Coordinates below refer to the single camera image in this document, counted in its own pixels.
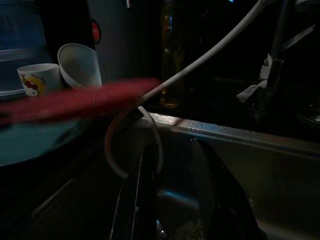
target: plate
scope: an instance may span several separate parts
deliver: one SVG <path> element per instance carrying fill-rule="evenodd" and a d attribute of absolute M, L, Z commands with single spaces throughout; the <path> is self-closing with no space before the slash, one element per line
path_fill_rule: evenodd
<path fill-rule="evenodd" d="M 0 166 L 37 158 L 78 137 L 83 120 L 55 124 L 15 124 L 0 131 Z"/>

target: kitchen sink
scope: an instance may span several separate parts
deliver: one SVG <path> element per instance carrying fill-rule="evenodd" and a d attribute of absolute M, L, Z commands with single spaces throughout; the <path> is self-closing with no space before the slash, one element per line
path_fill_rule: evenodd
<path fill-rule="evenodd" d="M 320 239 L 320 144 L 151 113 L 162 139 L 157 219 L 167 232 L 199 219 L 191 139 L 208 143 L 244 189 L 271 240 Z M 122 123 L 113 155 L 126 171 L 155 141 L 141 118 Z"/>

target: red label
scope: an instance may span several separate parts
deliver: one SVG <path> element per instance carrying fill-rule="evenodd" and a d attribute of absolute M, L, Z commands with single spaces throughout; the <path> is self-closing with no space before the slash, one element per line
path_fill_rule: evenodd
<path fill-rule="evenodd" d="M 92 26 L 92 34 L 93 34 L 94 42 L 98 44 L 100 42 L 100 36 L 101 36 L 100 28 L 97 22 L 94 20 L 91 20 L 91 26 Z"/>

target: stainless steel sink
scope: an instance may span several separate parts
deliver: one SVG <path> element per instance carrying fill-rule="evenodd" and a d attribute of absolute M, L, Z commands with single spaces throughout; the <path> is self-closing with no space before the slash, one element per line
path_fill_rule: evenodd
<path fill-rule="evenodd" d="M 191 139 L 198 138 L 215 149 L 239 181 L 268 239 L 320 239 L 319 143 L 151 115 L 164 149 L 158 220 L 169 234 L 199 218 L 191 149 Z M 129 171 L 143 148 L 155 140 L 144 118 L 122 128 L 112 149 L 119 165 Z"/>

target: cartoon print cup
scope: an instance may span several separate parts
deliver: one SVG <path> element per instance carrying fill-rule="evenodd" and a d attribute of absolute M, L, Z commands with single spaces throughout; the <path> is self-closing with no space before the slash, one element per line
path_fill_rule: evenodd
<path fill-rule="evenodd" d="M 52 91 L 62 89 L 59 65 L 42 63 L 22 66 L 17 69 L 25 94 L 44 96 Z"/>

